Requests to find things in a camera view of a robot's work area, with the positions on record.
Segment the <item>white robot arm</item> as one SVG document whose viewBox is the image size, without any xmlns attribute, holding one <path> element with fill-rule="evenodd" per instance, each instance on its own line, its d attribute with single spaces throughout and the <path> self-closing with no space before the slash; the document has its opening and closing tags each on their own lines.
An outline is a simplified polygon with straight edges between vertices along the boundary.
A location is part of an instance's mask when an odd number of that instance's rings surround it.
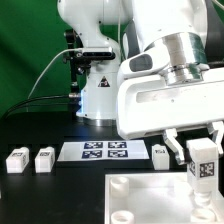
<svg viewBox="0 0 224 224">
<path fill-rule="evenodd" d="M 116 57 L 117 130 L 124 139 L 160 134 L 178 163 L 220 156 L 224 137 L 224 23 L 210 0 L 59 0 L 83 56 Z"/>
</svg>

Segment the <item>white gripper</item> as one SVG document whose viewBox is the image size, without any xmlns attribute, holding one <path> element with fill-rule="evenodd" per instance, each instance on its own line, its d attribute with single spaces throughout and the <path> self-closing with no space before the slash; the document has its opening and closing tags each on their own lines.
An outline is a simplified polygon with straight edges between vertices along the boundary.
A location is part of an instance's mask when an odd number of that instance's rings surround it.
<svg viewBox="0 0 224 224">
<path fill-rule="evenodd" d="M 134 139 L 158 135 L 165 130 L 163 140 L 174 152 L 178 165 L 185 164 L 185 156 L 176 139 L 176 129 L 199 129 L 209 123 L 208 133 L 223 156 L 222 120 L 224 68 L 206 71 L 201 82 L 174 86 L 168 86 L 159 75 L 133 78 L 123 82 L 118 91 L 118 134 L 124 139 Z"/>
</svg>

